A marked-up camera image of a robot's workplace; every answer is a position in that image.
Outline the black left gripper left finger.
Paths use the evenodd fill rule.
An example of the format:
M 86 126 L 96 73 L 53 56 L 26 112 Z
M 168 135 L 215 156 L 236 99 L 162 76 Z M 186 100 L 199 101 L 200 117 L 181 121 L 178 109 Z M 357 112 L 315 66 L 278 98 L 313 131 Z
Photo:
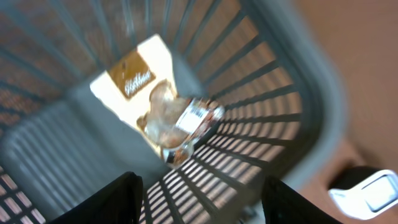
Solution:
M 56 224 L 138 223 L 144 186 L 142 177 L 126 172 L 67 213 Z

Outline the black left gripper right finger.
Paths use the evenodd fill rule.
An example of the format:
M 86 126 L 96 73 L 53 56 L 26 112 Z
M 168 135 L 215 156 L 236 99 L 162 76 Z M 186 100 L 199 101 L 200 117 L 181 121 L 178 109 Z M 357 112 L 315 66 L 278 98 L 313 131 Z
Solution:
M 261 194 L 266 224 L 341 224 L 274 176 L 267 176 Z

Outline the clear red snack bag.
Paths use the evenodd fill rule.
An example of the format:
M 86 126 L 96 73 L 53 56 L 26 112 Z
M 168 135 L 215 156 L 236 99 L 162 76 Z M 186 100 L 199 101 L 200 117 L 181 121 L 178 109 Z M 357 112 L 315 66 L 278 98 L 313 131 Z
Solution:
M 187 134 L 183 142 L 175 148 L 162 148 L 161 158 L 176 169 L 193 155 L 201 141 L 211 136 L 225 114 L 225 108 L 217 101 L 205 98 L 189 98 L 188 106 L 177 120 L 177 131 Z

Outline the beige brown pastry bag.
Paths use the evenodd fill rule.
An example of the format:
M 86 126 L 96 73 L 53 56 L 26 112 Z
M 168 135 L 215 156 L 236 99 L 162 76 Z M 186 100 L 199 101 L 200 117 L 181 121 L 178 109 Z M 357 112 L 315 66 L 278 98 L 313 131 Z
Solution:
M 154 34 L 90 83 L 94 96 L 161 156 L 187 137 L 175 124 L 188 106 L 177 91 L 172 53 Z

